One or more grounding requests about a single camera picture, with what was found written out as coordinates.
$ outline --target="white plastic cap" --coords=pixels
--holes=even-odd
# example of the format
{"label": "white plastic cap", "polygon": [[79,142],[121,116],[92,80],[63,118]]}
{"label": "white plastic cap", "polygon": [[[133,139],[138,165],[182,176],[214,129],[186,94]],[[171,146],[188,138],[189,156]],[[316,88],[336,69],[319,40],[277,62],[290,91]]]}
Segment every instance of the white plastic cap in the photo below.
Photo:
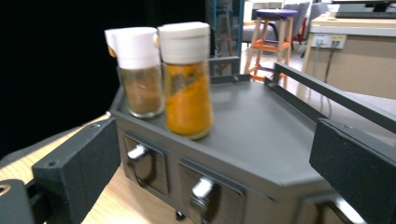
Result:
{"label": "white plastic cap", "polygon": [[199,180],[198,184],[196,184],[192,188],[192,193],[196,197],[203,199],[204,197],[206,197],[206,195],[210,193],[212,188],[213,188],[213,181],[203,176]]}
{"label": "white plastic cap", "polygon": [[158,27],[161,56],[165,63],[198,63],[209,58],[210,26],[192,21]]}
{"label": "white plastic cap", "polygon": [[153,43],[157,29],[132,27],[105,30],[107,44],[116,52],[120,68],[142,69],[160,63],[160,52]]}

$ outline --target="black curtain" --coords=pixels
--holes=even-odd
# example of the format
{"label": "black curtain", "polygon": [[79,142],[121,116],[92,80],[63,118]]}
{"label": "black curtain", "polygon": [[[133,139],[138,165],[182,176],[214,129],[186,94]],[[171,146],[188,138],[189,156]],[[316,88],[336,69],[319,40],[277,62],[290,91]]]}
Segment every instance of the black curtain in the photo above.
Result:
{"label": "black curtain", "polygon": [[109,109],[104,30],[146,25],[144,1],[1,1],[0,159]]}

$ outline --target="glass jar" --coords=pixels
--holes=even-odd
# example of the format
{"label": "glass jar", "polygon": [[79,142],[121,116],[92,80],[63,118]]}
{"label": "glass jar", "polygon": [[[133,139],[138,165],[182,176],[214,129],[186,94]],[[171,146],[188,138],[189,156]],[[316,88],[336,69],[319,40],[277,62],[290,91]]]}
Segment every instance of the glass jar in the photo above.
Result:
{"label": "glass jar", "polygon": [[207,62],[168,63],[163,70],[167,129],[190,139],[205,136],[213,124]]}
{"label": "glass jar", "polygon": [[213,124],[209,89],[210,26],[182,22],[158,27],[165,79],[166,128],[190,139],[205,136]]}
{"label": "glass jar", "polygon": [[149,119],[161,114],[164,107],[161,66],[118,69],[129,112],[140,119]]}
{"label": "glass jar", "polygon": [[164,107],[160,52],[153,43],[156,34],[152,27],[105,30],[109,53],[117,58],[129,112],[140,119],[153,118]]}

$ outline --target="desk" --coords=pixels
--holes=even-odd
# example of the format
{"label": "desk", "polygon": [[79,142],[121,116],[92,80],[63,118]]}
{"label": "desk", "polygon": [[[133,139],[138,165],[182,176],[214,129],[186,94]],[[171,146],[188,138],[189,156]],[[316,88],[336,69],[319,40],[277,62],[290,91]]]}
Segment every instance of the desk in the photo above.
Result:
{"label": "desk", "polygon": [[[311,23],[303,72],[324,80],[330,49],[316,50],[314,34],[347,35],[345,47],[333,51],[328,83],[340,90],[396,99],[396,20],[336,19],[323,15]],[[299,97],[305,96],[299,87]]]}
{"label": "desk", "polygon": [[[102,116],[94,121],[108,118],[109,116]],[[0,180],[17,178],[26,184],[33,178],[31,166],[79,130],[4,167],[0,170]],[[123,169],[119,167],[83,223],[191,224],[192,222],[188,218],[180,222],[176,221],[173,207],[127,179]]]}

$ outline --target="power socket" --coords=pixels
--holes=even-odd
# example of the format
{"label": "power socket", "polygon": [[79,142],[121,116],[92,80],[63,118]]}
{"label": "power socket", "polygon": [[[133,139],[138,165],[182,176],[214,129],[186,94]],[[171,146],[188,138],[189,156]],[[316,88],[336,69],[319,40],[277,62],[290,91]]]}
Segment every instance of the power socket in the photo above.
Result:
{"label": "power socket", "polygon": [[326,49],[343,49],[346,40],[347,35],[314,34],[311,46]]}

